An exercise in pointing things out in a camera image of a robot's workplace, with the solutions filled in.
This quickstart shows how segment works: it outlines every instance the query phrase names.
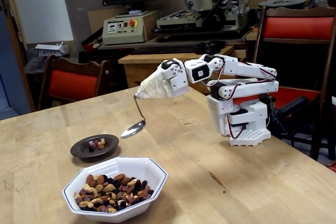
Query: chair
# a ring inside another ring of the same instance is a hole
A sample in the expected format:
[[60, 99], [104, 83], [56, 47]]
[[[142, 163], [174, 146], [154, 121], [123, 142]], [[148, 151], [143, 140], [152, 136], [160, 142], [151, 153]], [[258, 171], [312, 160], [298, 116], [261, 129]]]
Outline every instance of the chair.
[[[294, 136], [290, 140], [311, 144], [310, 157], [315, 160], [318, 159], [321, 147], [328, 148], [329, 159], [336, 159], [330, 85], [330, 81], [333, 79], [330, 78], [330, 74], [332, 73], [330, 68], [333, 66], [334, 61], [336, 11], [335, 9], [325, 7], [309, 10], [292, 10], [283, 7], [267, 10], [264, 7], [262, 11], [253, 56], [254, 63], [260, 63], [263, 42], [329, 45], [321, 90], [313, 91], [280, 87], [279, 92], [271, 94], [271, 96], [277, 98], [276, 106], [279, 106], [279, 104], [284, 105], [289, 100], [294, 100], [300, 96], [308, 98], [309, 102], [319, 99], [317, 116], [313, 122], [312, 141]], [[325, 126], [323, 122], [328, 124], [327, 144], [321, 143], [323, 126]], [[282, 138], [288, 139], [288, 136], [282, 135]]]
[[79, 64], [49, 56], [37, 109], [50, 108], [52, 101], [70, 103], [107, 94], [110, 78], [108, 61]]

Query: robotic arm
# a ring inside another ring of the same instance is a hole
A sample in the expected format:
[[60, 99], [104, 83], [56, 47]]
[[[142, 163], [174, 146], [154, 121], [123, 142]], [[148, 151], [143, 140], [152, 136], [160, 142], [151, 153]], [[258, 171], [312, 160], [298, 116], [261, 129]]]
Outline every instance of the robotic arm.
[[[237, 106], [233, 99], [277, 92], [279, 82], [275, 80], [277, 72], [273, 68], [238, 62], [237, 58], [222, 55], [203, 55], [185, 64], [172, 59], [164, 61], [141, 83], [138, 96], [144, 99], [177, 97], [188, 90], [188, 82], [203, 82], [214, 71], [219, 72], [218, 80], [206, 84], [211, 91], [207, 99], [214, 128], [221, 135], [229, 135], [231, 145], [258, 145], [270, 138], [266, 129], [267, 106], [258, 99]], [[252, 78], [220, 80], [221, 74]]]

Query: spoon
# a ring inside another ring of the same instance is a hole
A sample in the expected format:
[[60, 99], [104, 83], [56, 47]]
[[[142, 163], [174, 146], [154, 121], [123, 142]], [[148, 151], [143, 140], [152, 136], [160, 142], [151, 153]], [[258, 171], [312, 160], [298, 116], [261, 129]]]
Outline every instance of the spoon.
[[122, 134], [121, 134], [121, 138], [125, 139], [128, 138], [130, 136], [134, 136], [136, 134], [138, 134], [140, 131], [143, 130], [143, 128], [145, 128], [146, 126], [146, 118], [143, 116], [143, 114], [141, 113], [140, 107], [138, 105], [137, 99], [140, 97], [138, 94], [134, 94], [133, 95], [135, 103], [136, 103], [136, 107], [138, 107], [139, 113], [142, 116], [143, 120], [139, 123], [136, 123], [135, 125], [133, 125], [132, 127], [130, 127], [129, 129], [125, 130]]

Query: small brown dish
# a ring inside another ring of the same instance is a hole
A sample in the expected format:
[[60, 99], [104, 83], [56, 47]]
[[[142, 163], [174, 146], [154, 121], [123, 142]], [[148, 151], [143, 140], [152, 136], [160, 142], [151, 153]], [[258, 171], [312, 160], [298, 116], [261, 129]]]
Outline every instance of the small brown dish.
[[[95, 141], [105, 141], [105, 148], [102, 150], [95, 149], [90, 150], [90, 143]], [[114, 152], [119, 144], [119, 139], [113, 135], [96, 135], [84, 138], [83, 140], [77, 142], [70, 150], [71, 154], [78, 158], [92, 158], [99, 157], [108, 152]]]

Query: keyboard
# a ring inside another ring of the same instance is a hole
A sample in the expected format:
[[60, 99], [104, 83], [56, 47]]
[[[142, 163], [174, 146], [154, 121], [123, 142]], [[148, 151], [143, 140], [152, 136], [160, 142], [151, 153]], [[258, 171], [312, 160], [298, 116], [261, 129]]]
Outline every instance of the keyboard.
[[183, 54], [185, 52], [195, 52], [197, 45], [185, 46], [156, 46], [156, 47], [143, 47], [133, 52], [132, 55], [156, 55], [156, 54]]

